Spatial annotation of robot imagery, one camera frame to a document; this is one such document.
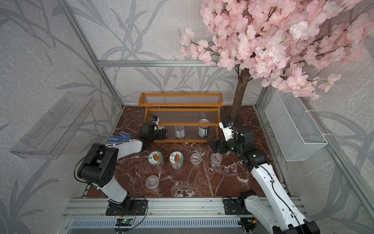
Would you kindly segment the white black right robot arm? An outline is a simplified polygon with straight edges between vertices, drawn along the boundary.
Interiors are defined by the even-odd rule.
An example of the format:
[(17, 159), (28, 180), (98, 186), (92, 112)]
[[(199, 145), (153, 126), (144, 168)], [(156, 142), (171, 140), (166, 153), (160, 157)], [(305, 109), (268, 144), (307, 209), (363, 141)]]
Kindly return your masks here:
[(231, 122), (219, 123), (223, 134), (209, 140), (213, 153), (233, 152), (265, 193), (270, 208), (252, 190), (240, 193), (237, 204), (241, 212), (251, 213), (271, 234), (319, 234), (314, 221), (308, 221), (284, 190), (267, 155), (256, 148), (253, 131)]

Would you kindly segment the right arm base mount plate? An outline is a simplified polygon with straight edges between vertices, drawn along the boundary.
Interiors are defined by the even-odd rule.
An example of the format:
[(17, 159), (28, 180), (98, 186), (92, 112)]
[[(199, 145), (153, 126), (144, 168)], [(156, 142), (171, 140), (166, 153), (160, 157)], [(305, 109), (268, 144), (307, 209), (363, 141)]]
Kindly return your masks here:
[(248, 215), (249, 213), (241, 208), (237, 199), (231, 197), (223, 197), (222, 202), (226, 215)]

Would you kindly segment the tomato label seed jar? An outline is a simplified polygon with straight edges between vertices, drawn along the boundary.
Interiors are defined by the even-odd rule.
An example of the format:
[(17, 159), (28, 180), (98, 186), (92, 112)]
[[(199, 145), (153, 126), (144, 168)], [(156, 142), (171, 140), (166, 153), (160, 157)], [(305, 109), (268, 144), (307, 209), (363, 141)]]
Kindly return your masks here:
[(183, 167), (184, 156), (179, 151), (172, 152), (169, 156), (169, 162), (173, 169), (179, 170)]
[(162, 168), (164, 165), (164, 156), (159, 151), (153, 151), (148, 156), (148, 162), (155, 168)]

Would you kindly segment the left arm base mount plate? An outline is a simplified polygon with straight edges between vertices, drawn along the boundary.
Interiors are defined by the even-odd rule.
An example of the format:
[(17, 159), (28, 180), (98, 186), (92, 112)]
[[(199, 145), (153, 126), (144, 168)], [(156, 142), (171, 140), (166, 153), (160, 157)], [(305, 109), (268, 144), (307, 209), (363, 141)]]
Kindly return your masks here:
[(147, 211), (147, 202), (145, 199), (126, 200), (123, 203), (114, 203), (109, 200), (106, 210), (106, 216), (122, 216), (122, 215), (145, 215)]

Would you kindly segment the purple flower seed can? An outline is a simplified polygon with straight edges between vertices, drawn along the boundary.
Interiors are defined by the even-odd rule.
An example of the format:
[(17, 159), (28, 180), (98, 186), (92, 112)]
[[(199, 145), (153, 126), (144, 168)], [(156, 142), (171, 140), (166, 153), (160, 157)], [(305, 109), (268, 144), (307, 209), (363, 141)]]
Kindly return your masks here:
[(186, 136), (185, 126), (174, 126), (175, 136), (178, 139), (182, 139)]

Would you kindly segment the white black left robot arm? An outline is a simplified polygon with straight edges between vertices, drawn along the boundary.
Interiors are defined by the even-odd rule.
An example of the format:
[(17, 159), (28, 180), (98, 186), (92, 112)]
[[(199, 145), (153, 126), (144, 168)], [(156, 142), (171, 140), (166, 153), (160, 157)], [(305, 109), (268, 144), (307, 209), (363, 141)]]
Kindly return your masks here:
[(156, 140), (166, 139), (167, 129), (158, 124), (159, 121), (143, 123), (137, 137), (120, 132), (117, 136), (110, 136), (104, 144), (93, 144), (75, 168), (76, 179), (99, 189), (110, 203), (122, 205), (129, 194), (115, 179), (117, 161), (148, 150)]

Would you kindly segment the clear jar black label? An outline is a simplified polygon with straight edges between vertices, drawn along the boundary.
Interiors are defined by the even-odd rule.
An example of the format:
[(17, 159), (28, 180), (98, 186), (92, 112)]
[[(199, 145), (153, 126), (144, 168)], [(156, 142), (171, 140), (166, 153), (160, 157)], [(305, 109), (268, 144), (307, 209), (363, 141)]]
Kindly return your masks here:
[(154, 190), (159, 187), (159, 177), (156, 175), (151, 175), (146, 180), (146, 187), (148, 189)]

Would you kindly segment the clear jar red label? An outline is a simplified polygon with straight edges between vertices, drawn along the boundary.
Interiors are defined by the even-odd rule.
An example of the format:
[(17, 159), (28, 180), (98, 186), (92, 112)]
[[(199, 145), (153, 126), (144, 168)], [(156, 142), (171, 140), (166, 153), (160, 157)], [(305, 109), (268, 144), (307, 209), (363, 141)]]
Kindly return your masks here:
[(199, 153), (194, 153), (190, 157), (193, 166), (198, 166), (202, 163), (202, 155)]
[(220, 153), (213, 153), (210, 156), (211, 164), (213, 166), (218, 166), (221, 164), (223, 157)]

